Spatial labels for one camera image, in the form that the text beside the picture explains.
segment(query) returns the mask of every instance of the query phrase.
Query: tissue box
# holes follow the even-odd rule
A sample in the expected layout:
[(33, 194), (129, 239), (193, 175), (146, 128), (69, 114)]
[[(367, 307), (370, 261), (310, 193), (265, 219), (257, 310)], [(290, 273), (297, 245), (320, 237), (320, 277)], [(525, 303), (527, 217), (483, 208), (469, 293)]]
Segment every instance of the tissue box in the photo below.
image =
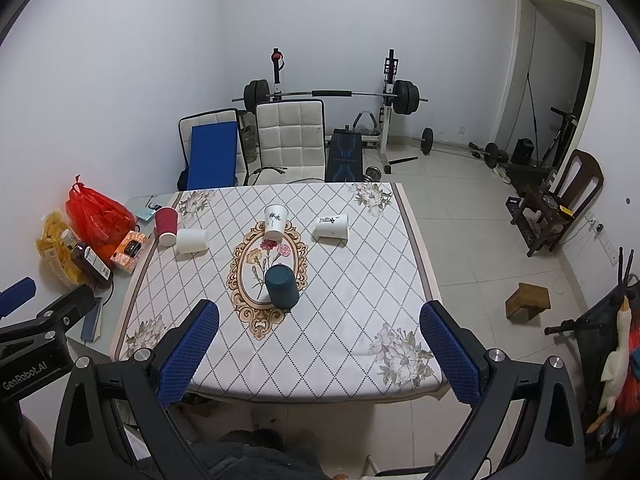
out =
[(111, 255), (111, 261), (119, 269), (131, 274), (133, 269), (136, 268), (138, 255), (142, 252), (147, 240), (148, 238), (142, 233), (129, 231)]

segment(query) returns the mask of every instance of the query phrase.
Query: door frame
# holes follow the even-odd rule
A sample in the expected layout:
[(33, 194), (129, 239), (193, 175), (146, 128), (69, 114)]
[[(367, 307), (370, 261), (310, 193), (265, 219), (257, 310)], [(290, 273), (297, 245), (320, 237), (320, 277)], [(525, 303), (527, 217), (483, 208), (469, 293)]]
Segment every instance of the door frame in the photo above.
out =
[[(492, 141), (495, 141), (498, 130), (500, 129), (500, 124), (504, 118), (504, 111), (507, 105), (507, 99), (510, 95), (511, 90), (511, 82), (513, 81), (514, 69), (516, 65), (516, 58), (518, 56), (518, 48), (520, 43), (520, 33), (522, 26), (522, 1), (517, 0), (516, 3), (516, 24), (515, 31), (513, 37), (513, 47), (511, 49), (511, 59), (509, 63), (509, 71), (507, 74), (507, 80), (504, 86), (504, 92), (502, 94), (502, 101), (500, 102), (500, 109), (498, 111), (498, 117), (495, 122), (494, 131), (492, 133)], [(598, 74), (600, 72), (600, 54), (602, 53), (602, 6), (600, 4), (596, 4), (594, 2), (589, 2), (587, 0), (561, 0), (564, 2), (570, 2), (573, 4), (577, 4), (583, 7), (587, 7), (588, 9), (592, 9), (595, 14), (595, 41), (594, 41), (594, 49), (593, 49), (593, 67), (591, 68), (591, 78), (589, 81), (589, 87), (587, 90), (587, 97), (584, 100), (584, 108), (582, 109), (582, 114), (580, 115), (580, 120), (578, 121), (578, 126), (576, 127), (574, 137), (569, 144), (566, 155), (562, 160), (562, 164), (560, 165), (558, 173), (561, 174), (564, 171), (564, 168), (567, 164), (568, 158), (571, 155), (571, 152), (578, 146), (580, 142), (580, 138), (582, 137), (582, 133), (584, 131), (584, 126), (587, 123), (587, 119), (589, 118), (589, 112), (591, 110), (591, 104), (593, 103), (593, 96), (596, 91), (596, 84), (598, 82)]]

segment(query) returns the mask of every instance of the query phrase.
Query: red paper cup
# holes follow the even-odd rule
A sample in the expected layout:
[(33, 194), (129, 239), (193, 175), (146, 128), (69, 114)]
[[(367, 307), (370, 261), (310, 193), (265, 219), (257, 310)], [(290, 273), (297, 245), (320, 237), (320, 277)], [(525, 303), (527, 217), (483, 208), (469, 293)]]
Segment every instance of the red paper cup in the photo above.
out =
[(178, 234), (178, 212), (173, 207), (161, 207), (156, 211), (156, 234), (160, 245), (175, 245)]

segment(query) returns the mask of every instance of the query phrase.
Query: barbell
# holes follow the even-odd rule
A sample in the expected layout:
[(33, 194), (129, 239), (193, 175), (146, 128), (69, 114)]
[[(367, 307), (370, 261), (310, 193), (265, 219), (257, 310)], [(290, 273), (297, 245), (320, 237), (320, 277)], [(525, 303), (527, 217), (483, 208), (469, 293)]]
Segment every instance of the barbell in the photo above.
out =
[(311, 97), (352, 97), (354, 95), (369, 95), (391, 99), (394, 112), (396, 114), (409, 115), (418, 109), (420, 101), (428, 102), (428, 99), (420, 97), (418, 87), (411, 81), (397, 79), (394, 83), (392, 94), (375, 92), (352, 92), (351, 90), (309, 90), (304, 92), (283, 92), (272, 94), (269, 90), (269, 83), (266, 79), (253, 80), (244, 87), (244, 94), (241, 98), (231, 99), (232, 102), (244, 101), (244, 108), (248, 112), (255, 114), (255, 107), (260, 103), (266, 103), (271, 97), (283, 96), (304, 96)]
[(431, 128), (424, 129), (424, 131), (422, 132), (422, 138), (413, 137), (413, 139), (420, 141), (420, 150), (425, 155), (429, 155), (434, 144), (441, 144), (443, 146), (446, 146), (447, 148), (455, 148), (457, 150), (464, 150), (466, 152), (479, 153), (480, 155), (484, 155), (484, 163), (492, 169), (498, 165), (498, 162), (505, 163), (509, 161), (507, 153), (503, 150), (499, 150), (498, 145), (494, 142), (489, 142), (484, 147), (484, 149), (482, 149), (472, 142), (470, 142), (468, 146), (464, 146), (463, 144), (454, 144), (452, 142), (434, 140), (433, 130)]

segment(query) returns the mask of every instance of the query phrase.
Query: white leather chair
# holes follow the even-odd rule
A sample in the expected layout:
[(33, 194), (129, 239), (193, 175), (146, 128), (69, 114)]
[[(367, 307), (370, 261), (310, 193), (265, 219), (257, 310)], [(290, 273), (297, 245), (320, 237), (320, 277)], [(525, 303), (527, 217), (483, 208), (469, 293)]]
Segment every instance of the white leather chair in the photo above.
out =
[(318, 99), (262, 103), (255, 109), (262, 171), (254, 184), (324, 181), (324, 103)]
[(191, 156), (191, 128), (200, 126), (201, 124), (227, 123), (235, 121), (238, 124), (238, 148), (236, 149), (236, 186), (246, 186), (248, 178), (246, 157), (242, 147), (242, 137), (240, 130), (242, 124), (237, 108), (224, 108), (222, 110), (213, 110), (211, 112), (203, 112), (201, 114), (192, 115), (181, 118), (178, 122), (178, 130), (180, 132), (180, 142), (182, 143), (182, 153), (184, 161), (189, 169), (189, 158)]

